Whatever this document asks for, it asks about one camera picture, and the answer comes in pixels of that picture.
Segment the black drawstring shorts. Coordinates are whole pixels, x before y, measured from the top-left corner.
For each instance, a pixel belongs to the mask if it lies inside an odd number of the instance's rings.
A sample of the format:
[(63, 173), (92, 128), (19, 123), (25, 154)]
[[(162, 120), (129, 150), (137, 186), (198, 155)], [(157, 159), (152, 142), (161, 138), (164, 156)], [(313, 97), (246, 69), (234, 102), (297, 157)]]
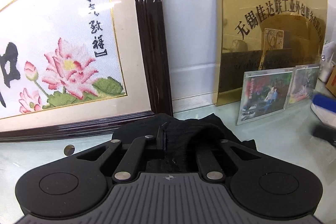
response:
[(135, 138), (153, 135), (156, 137), (161, 124), (168, 122), (165, 149), (149, 152), (145, 171), (152, 173), (191, 173), (197, 168), (196, 155), (201, 148), (219, 144), (226, 139), (245, 147), (256, 149), (255, 141), (240, 141), (215, 114), (202, 119), (179, 120), (167, 114), (128, 123), (117, 129), (113, 139), (130, 144)]

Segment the round brass table knob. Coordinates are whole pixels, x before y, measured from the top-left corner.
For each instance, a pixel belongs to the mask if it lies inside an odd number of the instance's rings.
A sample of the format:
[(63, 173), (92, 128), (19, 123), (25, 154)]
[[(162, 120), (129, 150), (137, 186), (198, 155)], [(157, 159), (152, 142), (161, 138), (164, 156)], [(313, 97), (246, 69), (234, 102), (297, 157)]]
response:
[(66, 155), (66, 156), (73, 155), (74, 152), (75, 152), (75, 146), (72, 145), (72, 144), (68, 144), (64, 147), (63, 152), (64, 152), (64, 155)]

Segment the small framed photo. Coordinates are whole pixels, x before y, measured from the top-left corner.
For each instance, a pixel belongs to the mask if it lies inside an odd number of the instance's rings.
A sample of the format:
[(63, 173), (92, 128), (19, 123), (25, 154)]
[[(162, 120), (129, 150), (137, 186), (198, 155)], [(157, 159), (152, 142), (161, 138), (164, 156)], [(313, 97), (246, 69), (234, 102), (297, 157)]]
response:
[(318, 80), (319, 69), (320, 65), (318, 64), (297, 65), (295, 67), (286, 108), (312, 98)]

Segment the large framed couple photo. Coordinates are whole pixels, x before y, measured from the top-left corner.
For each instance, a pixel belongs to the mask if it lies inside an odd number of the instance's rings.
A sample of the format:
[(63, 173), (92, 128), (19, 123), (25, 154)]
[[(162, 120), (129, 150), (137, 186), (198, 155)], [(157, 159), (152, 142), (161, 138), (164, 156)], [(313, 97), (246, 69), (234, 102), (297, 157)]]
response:
[(245, 72), (237, 124), (282, 112), (293, 76), (294, 68)]

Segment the gold company plaque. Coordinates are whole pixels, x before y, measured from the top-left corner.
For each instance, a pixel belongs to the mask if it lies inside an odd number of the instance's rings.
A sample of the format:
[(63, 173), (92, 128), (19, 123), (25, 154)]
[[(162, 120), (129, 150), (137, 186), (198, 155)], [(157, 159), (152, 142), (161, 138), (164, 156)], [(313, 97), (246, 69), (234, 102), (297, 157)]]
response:
[(317, 63), (327, 0), (217, 0), (221, 42), (216, 105), (240, 100), (247, 71)]

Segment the white plastic tray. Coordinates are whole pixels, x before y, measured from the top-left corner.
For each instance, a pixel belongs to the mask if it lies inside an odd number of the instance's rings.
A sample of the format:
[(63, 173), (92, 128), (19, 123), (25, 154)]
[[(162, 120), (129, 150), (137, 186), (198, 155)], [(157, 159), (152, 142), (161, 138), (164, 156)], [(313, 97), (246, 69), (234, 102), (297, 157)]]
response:
[(310, 108), (323, 124), (336, 128), (336, 115), (334, 112), (326, 110), (313, 103)]

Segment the framed lotus cross-stitch picture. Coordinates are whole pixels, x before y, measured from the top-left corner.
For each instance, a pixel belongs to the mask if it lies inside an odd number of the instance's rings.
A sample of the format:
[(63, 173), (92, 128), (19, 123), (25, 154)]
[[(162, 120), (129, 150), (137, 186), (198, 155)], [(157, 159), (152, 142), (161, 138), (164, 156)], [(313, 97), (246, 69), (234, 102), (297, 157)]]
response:
[(1, 0), (1, 141), (171, 115), (162, 0)]

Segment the brown cardboard box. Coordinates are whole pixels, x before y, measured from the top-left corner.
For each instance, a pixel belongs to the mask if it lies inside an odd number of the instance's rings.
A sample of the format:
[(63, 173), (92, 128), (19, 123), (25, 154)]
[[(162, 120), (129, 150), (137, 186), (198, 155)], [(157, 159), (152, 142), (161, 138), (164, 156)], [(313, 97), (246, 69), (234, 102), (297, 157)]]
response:
[(336, 97), (336, 66), (334, 66), (334, 69), (329, 77), (329, 80), (326, 83), (326, 88), (333, 96)]

